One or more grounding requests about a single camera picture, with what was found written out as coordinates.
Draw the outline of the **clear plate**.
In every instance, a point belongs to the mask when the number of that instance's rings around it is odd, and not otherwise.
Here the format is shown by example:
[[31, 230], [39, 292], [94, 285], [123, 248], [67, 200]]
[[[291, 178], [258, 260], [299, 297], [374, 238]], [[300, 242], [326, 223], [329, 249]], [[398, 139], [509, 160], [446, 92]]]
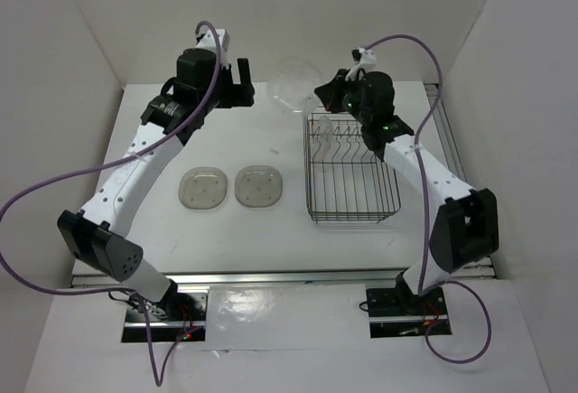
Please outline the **clear plate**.
[[322, 163], [331, 150], [333, 123], [327, 116], [321, 116], [312, 122], [312, 161]]
[[282, 114], [304, 116], [321, 105], [314, 90], [322, 84], [322, 74], [310, 62], [290, 57], [277, 63], [266, 83], [266, 93]]

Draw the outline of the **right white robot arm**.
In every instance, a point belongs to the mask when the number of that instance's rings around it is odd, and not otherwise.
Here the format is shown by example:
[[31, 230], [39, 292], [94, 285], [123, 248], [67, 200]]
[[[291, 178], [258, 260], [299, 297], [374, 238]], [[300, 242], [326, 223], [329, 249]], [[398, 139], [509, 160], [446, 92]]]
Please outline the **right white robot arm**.
[[386, 73], [371, 71], [351, 80], [346, 70], [339, 70], [314, 94], [327, 112], [351, 115], [367, 149], [424, 197], [423, 254], [396, 280], [398, 310], [415, 313], [432, 288], [498, 250], [495, 194], [474, 189], [425, 149], [396, 114], [395, 89]]

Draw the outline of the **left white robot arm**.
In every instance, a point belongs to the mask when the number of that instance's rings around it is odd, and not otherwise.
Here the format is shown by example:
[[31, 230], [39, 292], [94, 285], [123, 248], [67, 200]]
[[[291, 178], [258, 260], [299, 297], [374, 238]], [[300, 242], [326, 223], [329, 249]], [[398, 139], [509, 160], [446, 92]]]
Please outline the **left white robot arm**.
[[80, 262], [136, 292], [159, 320], [192, 310], [194, 301], [144, 258], [128, 240], [135, 215], [168, 163], [200, 129], [214, 108], [248, 108], [254, 103], [249, 61], [238, 59], [239, 82], [229, 66], [218, 66], [212, 50], [188, 49], [141, 116], [141, 123], [119, 165], [77, 212], [64, 211], [57, 226]]

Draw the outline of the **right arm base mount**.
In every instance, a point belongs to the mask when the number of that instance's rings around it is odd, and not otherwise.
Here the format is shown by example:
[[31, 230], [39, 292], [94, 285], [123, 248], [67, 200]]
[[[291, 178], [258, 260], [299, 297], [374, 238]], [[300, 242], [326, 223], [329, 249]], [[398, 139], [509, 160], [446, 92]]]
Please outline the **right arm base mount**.
[[368, 315], [372, 339], [451, 335], [445, 296], [435, 288], [425, 296], [414, 296], [399, 280], [390, 287], [366, 289], [358, 308]]

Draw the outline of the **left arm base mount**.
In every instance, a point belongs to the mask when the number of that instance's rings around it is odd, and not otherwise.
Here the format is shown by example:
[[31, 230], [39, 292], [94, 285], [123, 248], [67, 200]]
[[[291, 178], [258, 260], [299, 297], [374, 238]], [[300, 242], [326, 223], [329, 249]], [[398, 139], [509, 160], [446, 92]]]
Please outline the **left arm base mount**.
[[[152, 342], [174, 342], [178, 335], [181, 335], [183, 342], [205, 341], [209, 291], [192, 288], [188, 296], [192, 303], [182, 305], [172, 314], [159, 312], [150, 304], [146, 305]], [[136, 298], [122, 293], [109, 293], [108, 298], [121, 303], [126, 309], [121, 342], [147, 342], [145, 315]]]

